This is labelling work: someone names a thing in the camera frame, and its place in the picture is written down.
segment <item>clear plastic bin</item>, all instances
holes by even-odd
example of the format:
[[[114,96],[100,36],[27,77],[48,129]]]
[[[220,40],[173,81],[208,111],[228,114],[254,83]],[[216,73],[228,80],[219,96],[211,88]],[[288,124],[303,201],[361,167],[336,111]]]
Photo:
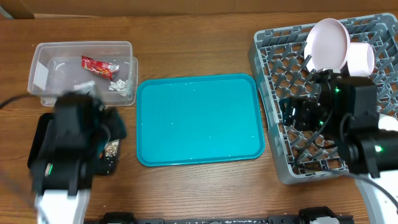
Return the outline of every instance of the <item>clear plastic bin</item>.
[[[123,91],[111,91],[110,80],[81,66],[81,56],[119,65],[113,81],[127,83]],[[107,106],[130,106],[136,100],[138,61],[127,41],[86,41],[42,43],[30,66],[27,91],[41,96],[44,106],[53,106],[56,97],[75,85],[94,81]]]

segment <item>wood grain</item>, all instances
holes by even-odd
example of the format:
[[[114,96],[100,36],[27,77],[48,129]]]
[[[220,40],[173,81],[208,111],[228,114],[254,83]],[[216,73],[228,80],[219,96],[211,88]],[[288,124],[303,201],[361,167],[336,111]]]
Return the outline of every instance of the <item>wood grain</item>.
[[[96,17],[0,21],[0,101],[27,88],[37,44],[79,40],[128,40],[139,62],[139,81],[248,73],[247,52],[256,31],[342,19],[379,12],[311,12],[223,16]],[[24,99],[0,111],[0,170],[32,199],[26,166],[40,114],[38,99]],[[134,212],[138,218],[266,217],[329,206],[337,214],[369,223],[364,202],[351,179],[300,185],[279,182],[272,155],[250,161],[148,168],[136,157],[136,107],[120,108],[129,135],[111,177],[94,180],[87,218],[105,212]],[[262,111],[264,132],[266,118]],[[35,223],[35,212],[0,184],[0,223]]]

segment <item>gray basket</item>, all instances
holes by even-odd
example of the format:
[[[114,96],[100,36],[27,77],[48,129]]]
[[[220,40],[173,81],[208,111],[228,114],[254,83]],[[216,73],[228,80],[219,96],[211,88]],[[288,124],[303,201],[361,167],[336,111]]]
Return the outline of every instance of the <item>gray basket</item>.
[[[367,42],[375,51],[375,69],[370,76],[377,85],[378,110],[397,117],[398,114],[398,48],[394,36],[398,32],[397,19],[384,13],[339,20],[347,28],[352,42]],[[279,180],[296,184],[335,177],[329,172],[307,172],[293,166],[298,152],[313,133],[300,132],[282,124],[278,101],[289,96],[315,96],[319,86],[310,81],[313,71],[306,65],[310,56],[303,57],[306,39],[315,24],[261,30],[254,35],[248,56],[250,66],[267,116],[268,140]],[[333,144],[320,136],[317,144]],[[306,168],[314,166],[338,169],[341,174],[348,167],[337,153],[337,148],[319,149],[312,144],[298,158]]]

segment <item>teal tray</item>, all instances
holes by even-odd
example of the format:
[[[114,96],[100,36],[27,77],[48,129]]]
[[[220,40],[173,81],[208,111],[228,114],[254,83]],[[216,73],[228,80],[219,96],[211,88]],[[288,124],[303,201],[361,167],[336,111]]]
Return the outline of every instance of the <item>teal tray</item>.
[[[148,80],[137,90],[137,157],[145,166],[255,159],[265,145],[249,75]]]

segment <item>red wrapper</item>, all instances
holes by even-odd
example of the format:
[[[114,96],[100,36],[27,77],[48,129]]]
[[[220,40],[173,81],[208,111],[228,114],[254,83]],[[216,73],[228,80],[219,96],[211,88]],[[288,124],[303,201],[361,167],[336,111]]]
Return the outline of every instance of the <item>red wrapper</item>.
[[[108,62],[100,62],[86,56],[81,56],[81,66],[96,73],[97,75],[101,75],[108,80],[112,80],[114,73],[119,70],[119,65],[114,65]]]

